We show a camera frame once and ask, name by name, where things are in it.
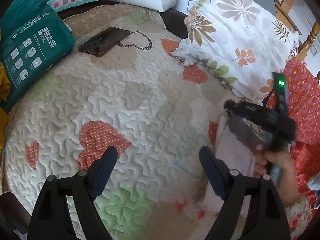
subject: green bag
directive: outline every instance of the green bag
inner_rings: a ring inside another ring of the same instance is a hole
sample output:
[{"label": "green bag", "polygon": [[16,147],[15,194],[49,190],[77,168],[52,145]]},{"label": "green bag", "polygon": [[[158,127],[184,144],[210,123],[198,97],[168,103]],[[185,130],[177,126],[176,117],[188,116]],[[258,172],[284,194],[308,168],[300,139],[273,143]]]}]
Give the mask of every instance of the green bag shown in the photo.
[{"label": "green bag", "polygon": [[0,21],[2,61],[11,83],[9,112],[17,100],[55,62],[71,52],[75,39],[47,0],[14,0]]}]

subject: person's arm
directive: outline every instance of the person's arm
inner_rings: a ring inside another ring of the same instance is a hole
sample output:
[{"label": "person's arm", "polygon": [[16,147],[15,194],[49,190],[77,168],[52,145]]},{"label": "person's arm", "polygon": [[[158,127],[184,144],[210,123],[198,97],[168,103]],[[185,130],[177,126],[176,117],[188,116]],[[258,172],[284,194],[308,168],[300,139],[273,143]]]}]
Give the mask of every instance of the person's arm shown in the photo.
[{"label": "person's arm", "polygon": [[263,151],[263,146],[257,146],[255,177],[267,173],[267,161],[270,161],[282,168],[282,174],[277,187],[281,201],[285,207],[292,206],[300,199],[297,187],[296,173],[293,160],[290,158],[288,149],[277,152]]}]

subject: black handheld device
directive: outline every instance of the black handheld device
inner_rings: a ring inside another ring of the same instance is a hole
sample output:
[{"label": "black handheld device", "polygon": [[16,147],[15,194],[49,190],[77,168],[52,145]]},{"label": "black handheld device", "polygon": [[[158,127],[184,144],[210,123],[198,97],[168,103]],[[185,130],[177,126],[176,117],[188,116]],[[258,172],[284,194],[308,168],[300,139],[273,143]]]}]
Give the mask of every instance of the black handheld device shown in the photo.
[{"label": "black handheld device", "polygon": [[[287,147],[294,141],[296,124],[288,116],[288,107],[286,103],[286,85],[284,75],[273,72],[274,87],[273,92],[276,95],[275,110],[263,106],[241,101],[225,102],[225,109],[231,110],[256,125],[263,130],[262,137],[266,149],[276,151]],[[274,184],[277,184],[281,175],[281,168],[273,163],[268,163],[267,171]]]}]

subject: black smartphone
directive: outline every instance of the black smartphone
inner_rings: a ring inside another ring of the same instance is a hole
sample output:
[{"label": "black smartphone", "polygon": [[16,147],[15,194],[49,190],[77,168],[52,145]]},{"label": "black smartphone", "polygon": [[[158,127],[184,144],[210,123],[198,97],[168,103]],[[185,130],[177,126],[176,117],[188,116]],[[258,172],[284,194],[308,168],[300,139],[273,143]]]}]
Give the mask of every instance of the black smartphone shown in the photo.
[{"label": "black smartphone", "polygon": [[79,51],[101,57],[114,45],[129,35],[129,31],[110,27],[82,44],[79,47]]}]

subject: polka dot heart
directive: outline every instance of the polka dot heart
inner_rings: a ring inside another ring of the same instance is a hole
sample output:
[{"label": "polka dot heart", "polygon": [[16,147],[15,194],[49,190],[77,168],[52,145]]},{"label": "polka dot heart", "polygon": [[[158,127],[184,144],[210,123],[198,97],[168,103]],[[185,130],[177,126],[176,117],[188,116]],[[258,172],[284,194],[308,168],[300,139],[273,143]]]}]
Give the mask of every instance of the polka dot heart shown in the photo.
[{"label": "polka dot heart", "polygon": [[36,168],[36,162],[39,158],[39,143],[36,140],[33,140],[30,144],[24,148],[24,159],[29,164],[30,168]]},{"label": "polka dot heart", "polygon": [[84,148],[78,157],[80,170],[87,170],[91,163],[101,158],[110,145],[117,148],[120,156],[131,144],[112,126],[102,121],[87,122],[80,129],[79,141]]},{"label": "polka dot heart", "polygon": [[209,121],[208,138],[212,145],[216,144],[218,124],[216,122]]},{"label": "polka dot heart", "polygon": [[183,67],[183,80],[188,80],[194,83],[205,83],[208,80],[207,73],[198,68],[197,64]]}]

